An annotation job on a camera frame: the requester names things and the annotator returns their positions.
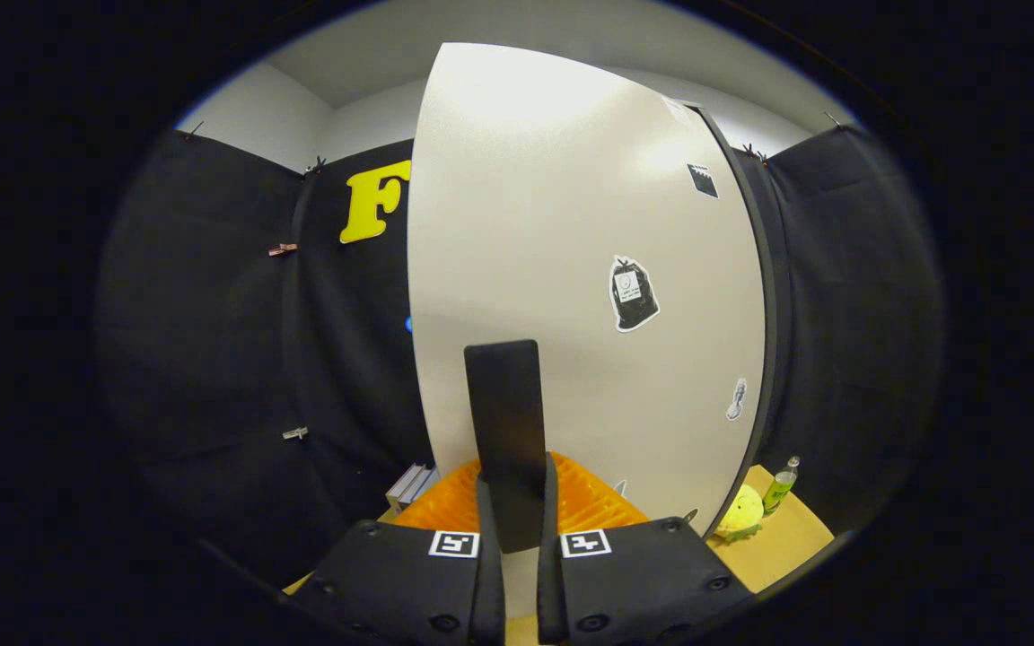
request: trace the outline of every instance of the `yellow plush toy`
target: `yellow plush toy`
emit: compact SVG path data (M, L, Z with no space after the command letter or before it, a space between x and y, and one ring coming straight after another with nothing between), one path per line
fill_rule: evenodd
M760 519L763 516L764 503L760 501L760 494L755 488L742 484L713 533L725 540L725 543L744 539L760 530Z

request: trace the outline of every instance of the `orange object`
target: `orange object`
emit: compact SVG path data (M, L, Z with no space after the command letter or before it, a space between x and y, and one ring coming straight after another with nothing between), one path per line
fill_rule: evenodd
M585 467L559 453L549 453L557 466L557 533L648 522L648 516ZM480 470L479 459L465 463L391 522L424 530L480 531L476 487Z

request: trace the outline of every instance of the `yellow ball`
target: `yellow ball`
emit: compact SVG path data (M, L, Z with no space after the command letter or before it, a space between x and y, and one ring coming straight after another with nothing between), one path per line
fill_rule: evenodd
M760 502L760 494L755 488L742 484L713 533L722 539L730 539L732 534L744 530L752 530L752 533L755 533L759 530L762 518L764 518L764 503Z

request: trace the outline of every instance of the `ceiling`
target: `ceiling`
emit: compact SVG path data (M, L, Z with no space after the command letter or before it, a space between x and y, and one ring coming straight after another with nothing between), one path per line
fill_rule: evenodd
M714 87L819 132L849 111L755 44L641 0L389 0L284 45L267 62L333 107L428 76L446 41L536 50Z

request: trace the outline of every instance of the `trash bag sticker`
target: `trash bag sticker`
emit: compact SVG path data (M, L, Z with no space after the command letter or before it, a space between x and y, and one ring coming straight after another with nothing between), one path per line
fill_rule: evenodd
M693 176L693 186L705 195L712 195L721 199L721 195L718 195L718 187L712 183L712 176L709 175L709 168L695 163L687 165L689 165L689 174Z
M661 311L649 273L628 256L612 256L609 269L609 300L616 317L616 331L631 332Z
M730 422L735 420L735 418L739 418L739 413L741 413L744 408L743 401L746 390L748 390L748 381L744 380L744 377L740 377L736 380L736 390L733 392L733 402L731 402L729 410L726 410L725 412L725 418Z

